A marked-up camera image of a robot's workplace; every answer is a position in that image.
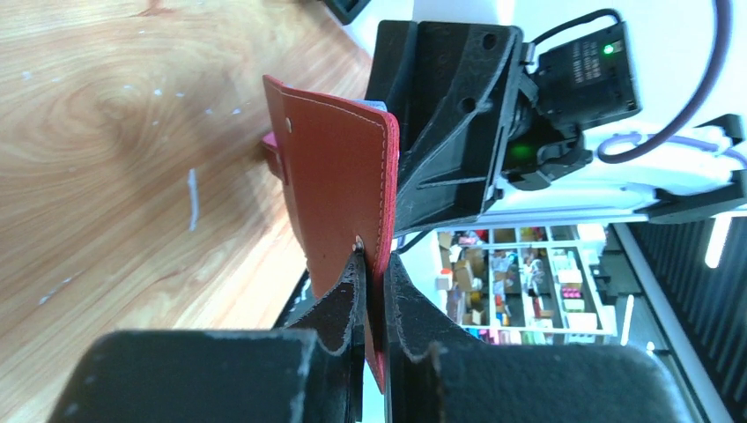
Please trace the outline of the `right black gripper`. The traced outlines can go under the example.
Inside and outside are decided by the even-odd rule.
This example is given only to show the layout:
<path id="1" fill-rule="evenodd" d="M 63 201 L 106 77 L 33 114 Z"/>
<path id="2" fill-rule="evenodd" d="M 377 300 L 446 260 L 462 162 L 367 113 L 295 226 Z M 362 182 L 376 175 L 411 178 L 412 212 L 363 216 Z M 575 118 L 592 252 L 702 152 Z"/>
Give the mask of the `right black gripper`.
<path id="1" fill-rule="evenodd" d="M 628 28 L 536 55 L 517 26 L 384 20 L 368 100 L 398 123 L 399 234 L 476 220 L 590 164 L 585 133 L 640 111 Z"/>

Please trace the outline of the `red leather card holder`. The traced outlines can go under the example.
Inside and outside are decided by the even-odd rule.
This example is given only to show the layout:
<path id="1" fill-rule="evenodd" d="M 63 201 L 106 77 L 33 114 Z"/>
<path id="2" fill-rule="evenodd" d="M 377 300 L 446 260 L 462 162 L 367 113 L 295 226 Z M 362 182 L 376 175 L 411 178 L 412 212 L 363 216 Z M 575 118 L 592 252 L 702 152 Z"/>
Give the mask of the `red leather card holder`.
<path id="1" fill-rule="evenodd" d="M 267 161 L 283 183 L 315 297 L 337 282 L 354 242 L 363 244 L 371 302 L 366 358 L 384 392 L 383 277 L 395 229 L 398 121 L 365 102 L 300 90 L 269 75 L 263 86 L 275 139 Z"/>

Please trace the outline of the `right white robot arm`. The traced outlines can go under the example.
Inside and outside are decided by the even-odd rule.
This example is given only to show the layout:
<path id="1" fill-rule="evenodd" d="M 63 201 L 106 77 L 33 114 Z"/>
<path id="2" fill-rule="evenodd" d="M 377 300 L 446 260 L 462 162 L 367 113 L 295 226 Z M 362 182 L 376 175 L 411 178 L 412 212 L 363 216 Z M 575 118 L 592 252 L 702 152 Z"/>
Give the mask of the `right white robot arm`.
<path id="1" fill-rule="evenodd" d="M 401 131 L 398 235 L 477 222 L 689 223 L 746 208 L 745 132 L 723 115 L 635 160 L 624 21 L 536 55 L 517 26 L 384 20 L 366 98 Z"/>

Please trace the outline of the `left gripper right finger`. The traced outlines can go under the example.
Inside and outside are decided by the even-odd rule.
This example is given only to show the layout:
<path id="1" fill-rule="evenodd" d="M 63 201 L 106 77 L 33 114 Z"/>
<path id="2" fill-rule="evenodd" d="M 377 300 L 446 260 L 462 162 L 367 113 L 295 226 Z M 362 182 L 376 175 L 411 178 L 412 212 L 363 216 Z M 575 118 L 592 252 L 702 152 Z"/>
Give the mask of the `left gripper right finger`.
<path id="1" fill-rule="evenodd" d="M 413 284 L 397 253 L 390 255 L 383 288 L 388 341 L 398 344 L 409 360 L 419 360 L 431 350 L 446 353 L 478 343 Z"/>

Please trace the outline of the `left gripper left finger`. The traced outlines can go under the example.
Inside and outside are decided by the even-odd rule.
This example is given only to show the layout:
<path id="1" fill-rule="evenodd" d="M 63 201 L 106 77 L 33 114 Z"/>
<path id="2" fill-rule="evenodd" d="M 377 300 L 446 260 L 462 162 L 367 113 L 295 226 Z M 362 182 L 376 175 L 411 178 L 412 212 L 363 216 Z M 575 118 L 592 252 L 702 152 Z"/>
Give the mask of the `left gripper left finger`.
<path id="1" fill-rule="evenodd" d="M 287 329 L 313 330 L 323 348 L 341 355 L 365 345 L 366 263 L 361 250 L 351 252 L 335 285 Z"/>

